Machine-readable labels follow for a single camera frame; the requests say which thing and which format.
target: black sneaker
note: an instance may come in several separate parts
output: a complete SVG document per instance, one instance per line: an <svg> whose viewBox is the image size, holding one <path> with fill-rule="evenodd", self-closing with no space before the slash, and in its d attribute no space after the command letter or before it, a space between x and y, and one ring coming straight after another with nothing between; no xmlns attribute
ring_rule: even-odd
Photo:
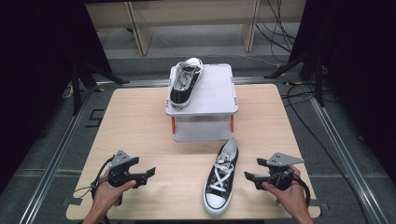
<svg viewBox="0 0 396 224"><path fill-rule="evenodd" d="M183 109L190 104L192 90L203 69L204 66L198 58L190 58L177 64L176 78L169 97L173 108Z"/></svg>
<svg viewBox="0 0 396 224"><path fill-rule="evenodd" d="M209 178L205 182L204 206L212 215L222 214L228 207L233 195L233 174L238 159L236 139L225 143L215 160Z"/></svg>

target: wooden tabletop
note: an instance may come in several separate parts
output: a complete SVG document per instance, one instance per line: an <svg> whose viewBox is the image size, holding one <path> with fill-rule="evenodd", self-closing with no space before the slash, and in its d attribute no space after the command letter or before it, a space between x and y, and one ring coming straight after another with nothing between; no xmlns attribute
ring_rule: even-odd
<svg viewBox="0 0 396 224"><path fill-rule="evenodd" d="M144 173L156 167L146 186L123 194L122 205L107 213L110 219L268 219L290 217L275 197L256 190L244 172L268 176L268 168L257 158L269 159L281 152L301 158L285 108L275 85L235 86L238 112L234 115L234 137L239 158L233 180L233 197L226 212L218 217L204 209L203 190L220 147L225 141L177 143L172 138L171 119L165 114L167 88L119 89L114 91L101 127L93 142L76 189L88 187L103 163L122 149L140 162L130 172ZM316 195L303 164L295 165L302 180ZM92 206L91 195L81 205L69 205L69 219L83 219ZM318 217L318 206L310 206Z"/></svg>

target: human hand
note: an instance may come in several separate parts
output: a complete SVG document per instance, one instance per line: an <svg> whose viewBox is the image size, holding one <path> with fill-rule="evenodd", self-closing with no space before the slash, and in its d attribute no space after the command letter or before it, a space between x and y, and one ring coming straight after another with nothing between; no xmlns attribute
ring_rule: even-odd
<svg viewBox="0 0 396 224"><path fill-rule="evenodd" d="M123 192L131 189L136 184L135 180L126 182L124 185L114 188L107 181L101 183L95 192L90 213L85 217L83 224L98 223L111 206L119 205L119 197Z"/></svg>
<svg viewBox="0 0 396 224"><path fill-rule="evenodd" d="M300 177L301 173L296 167L291 165L290 169ZM304 189L297 181L291 181L290 187L283 191L267 182L263 182L262 187L276 196L276 206L282 204L297 223L314 223L305 203Z"/></svg>

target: cable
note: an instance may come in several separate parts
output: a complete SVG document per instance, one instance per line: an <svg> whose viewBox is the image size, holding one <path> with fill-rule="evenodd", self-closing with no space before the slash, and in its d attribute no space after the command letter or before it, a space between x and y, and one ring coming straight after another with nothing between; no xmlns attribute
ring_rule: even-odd
<svg viewBox="0 0 396 224"><path fill-rule="evenodd" d="M270 28L268 28L267 25L265 25L265 23L263 23L262 25L265 27L266 30L268 30L269 32L271 32L274 35L284 35L284 34L280 34L280 33L277 33L277 32L274 32L274 31L270 30ZM291 39L295 39L296 38L296 37L294 37L292 35L289 35L289 34L286 34L286 36L288 36Z"/></svg>
<svg viewBox="0 0 396 224"><path fill-rule="evenodd" d="M109 158L109 159L102 165L102 167L100 168L100 170L99 170L99 172L98 172L96 178L91 182L91 193L92 193L92 198L95 196L95 192L96 192L98 186L99 186L100 184L103 183L103 181L99 183L100 174L103 172L103 170L105 169L105 167L107 166L107 164L110 163L110 162L113 160L113 158L114 158L114 155L113 155L111 158Z"/></svg>
<svg viewBox="0 0 396 224"><path fill-rule="evenodd" d="M302 100L302 101L299 101L299 102L294 102L294 103L292 103L293 105L297 105L297 104L305 103L305 102L311 100L311 99L313 98L312 93L315 93L315 92L314 92L314 91L306 91L306 92L301 92L301 93L297 93L297 94L294 94L294 95L290 95L289 97L309 96L308 99L305 99L305 100ZM327 91L324 91L323 94L332 94L332 93L327 92ZM282 99L282 100L287 99L287 98L288 98L288 96L281 96L281 99ZM326 101L328 101L328 102L330 102L330 103L336 103L336 104L338 103L338 102L331 101L331 100L328 100L328 99L325 99L325 98L323 98L323 99L326 100Z"/></svg>
<svg viewBox="0 0 396 224"><path fill-rule="evenodd" d="M292 86L290 87L290 89L288 90L287 96L290 95L291 90L296 87L296 86ZM318 137L308 128L308 126L306 125L306 123L303 121L303 119L300 117L300 115L297 113L296 109L294 108L294 106L292 105L292 103L290 102L290 98L288 97L288 103L291 107L291 109L294 111L295 115L297 116L297 118L300 120L300 122L305 126L305 128L312 134L312 136L317 140L317 142L320 144L320 146L323 148L323 150L325 151L325 153L327 154L327 156L329 157L329 159L332 161L332 164L334 165L334 167L337 169L338 173L340 173L340 175L344 178L344 180L346 181L346 183L349 185L350 189L352 190L353 194L355 195L355 198L357 199L359 208L361 210L361 213L363 214L364 220L366 223L369 223L368 217L364 212L363 209L363 205L362 202L359 198L358 192L353 188L352 184L350 183L350 181L347 179L347 177L345 176L344 172L341 170L341 168L338 166L338 164L335 162L334 158L332 157L332 155L330 154L329 150L323 145L323 143L320 142L320 140L318 139Z"/></svg>
<svg viewBox="0 0 396 224"><path fill-rule="evenodd" d="M82 199L82 197L84 197L88 192L90 192L91 187L85 187L85 188L81 188L81 189L76 189L75 192L82 190L82 189L88 189L83 195L79 196L79 199Z"/></svg>
<svg viewBox="0 0 396 224"><path fill-rule="evenodd" d="M285 50L285 51L287 51L287 52L290 52L290 49L287 49L287 48L283 47L282 45L280 45L279 43L275 42L274 38L268 37L268 36L260 29L260 27L259 27L258 24L256 24L256 27L257 27L257 29L260 31L260 33L262 33L262 35L263 35L268 41L271 42L271 44L276 44L278 47L282 48L283 50Z"/></svg>
<svg viewBox="0 0 396 224"><path fill-rule="evenodd" d="M285 29L284 29L283 26L282 26L282 21L281 21L281 17L280 17L280 8L281 8L281 5L282 5L282 0L277 0L277 15L276 15L276 13L275 13L275 11L274 11L274 8L272 7L272 5L271 5L271 3L270 3L269 0L267 0L267 3L268 3L269 7L271 8L271 10L272 10L273 13L274 13L274 16L275 16L275 18L276 18L276 25L278 25L279 28L280 28L281 31L282 31L283 37L284 37L284 39L285 39L285 43L288 45L288 42L286 41L286 36L287 36L289 42L292 44L292 42L291 42L291 40L290 40L290 38L289 38L288 33L285 31Z"/></svg>
<svg viewBox="0 0 396 224"><path fill-rule="evenodd" d="M303 189L305 191L305 203L306 203L306 206L309 207L309 203L311 202L311 191L309 190L309 187L296 174L293 174L292 179L295 180L297 183L299 183L303 187Z"/></svg>

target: metal frame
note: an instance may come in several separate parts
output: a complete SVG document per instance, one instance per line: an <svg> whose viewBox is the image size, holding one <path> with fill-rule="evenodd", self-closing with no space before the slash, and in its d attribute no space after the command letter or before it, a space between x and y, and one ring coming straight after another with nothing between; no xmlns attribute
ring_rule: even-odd
<svg viewBox="0 0 396 224"><path fill-rule="evenodd" d="M258 83L274 83L274 80L266 80L262 77L234 77L234 84L258 84ZM169 79L162 80L140 80L140 81L131 81L130 83L125 84L116 84L114 82L98 82L96 88L147 88L147 87L165 87L169 85ZM35 216L44 201L44 198L48 192L50 184L53 180L53 177L56 174L57 168L64 156L64 153L70 143L70 140L78 126L78 123L81 119L81 116L84 112L85 106L88 103L93 93L93 88L86 91L84 98L82 100L82 105L80 110L77 112L75 116L71 119L67 130L64 133L64 136L57 147L49 166L46 169L46 172L41 177L41 180L36 187L35 193L32 196L31 200L28 203L27 208L21 218L20 223L33 223ZM350 178L352 180L352 184L356 188L357 192L361 196L363 204L365 205L370 217L373 219L374 223L389 223L387 217L380 204L378 203L377 198L375 197L372 189L365 181L360 169L357 164L353 161L352 156L349 154L347 147L345 146L341 136L338 134L334 125L332 124L332 120L326 112L326 109L321 107L318 101L313 97L311 99L311 103L313 107L316 109L318 116L328 133L329 137L334 144L334 147L340 156L341 162L344 164L346 171L349 173Z"/></svg>

